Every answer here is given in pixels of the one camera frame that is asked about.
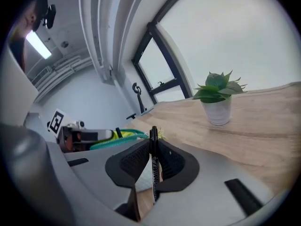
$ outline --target wooden table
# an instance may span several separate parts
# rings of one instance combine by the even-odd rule
[[[274,194],[290,188],[300,172],[301,82],[253,90],[232,99],[230,121],[208,122],[199,100],[161,102],[127,127],[163,129],[170,143],[220,153],[263,181]],[[138,194],[141,216],[152,207],[152,191]]]

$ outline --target potted plant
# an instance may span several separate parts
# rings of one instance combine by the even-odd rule
[[[226,124],[231,115],[232,95],[244,93],[246,85],[239,85],[238,81],[229,81],[230,75],[209,72],[205,85],[198,85],[194,100],[201,100],[208,120],[217,126]]]

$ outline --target black slot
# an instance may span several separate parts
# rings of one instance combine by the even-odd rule
[[[75,159],[72,161],[68,161],[68,164],[70,167],[76,166],[76,165],[80,165],[83,164],[85,162],[88,162],[89,160],[87,158],[79,158],[79,159]]]
[[[226,181],[225,185],[247,216],[255,213],[263,206],[239,179]]]
[[[98,132],[81,132],[81,141],[98,141]]]

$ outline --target black window frame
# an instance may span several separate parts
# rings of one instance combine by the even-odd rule
[[[155,99],[155,94],[165,91],[167,89],[171,89],[176,86],[180,86],[181,90],[184,94],[185,98],[190,98],[193,96],[189,83],[184,75],[184,71],[180,66],[180,62],[178,61],[177,57],[175,56],[174,52],[168,45],[165,38],[162,36],[160,31],[157,29],[156,24],[161,21],[161,19],[166,15],[166,13],[170,10],[170,8],[177,2],[178,0],[167,0],[159,12],[155,15],[154,19],[149,22],[146,26],[146,32],[138,46],[138,49],[132,59],[132,63],[140,76],[145,88],[147,89],[151,100],[153,101],[154,105],[157,103]],[[163,57],[165,58],[171,72],[173,73],[174,79],[161,84],[159,87],[152,88],[143,73],[139,61],[144,53],[146,47],[148,46],[151,39],[154,39],[155,43],[157,44],[158,48],[160,49]]]

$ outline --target fluorescent light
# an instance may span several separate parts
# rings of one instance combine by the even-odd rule
[[[45,46],[45,44],[43,44],[35,32],[31,31],[26,36],[26,39],[36,49],[36,51],[43,56],[44,59],[47,59],[51,55],[49,49]]]

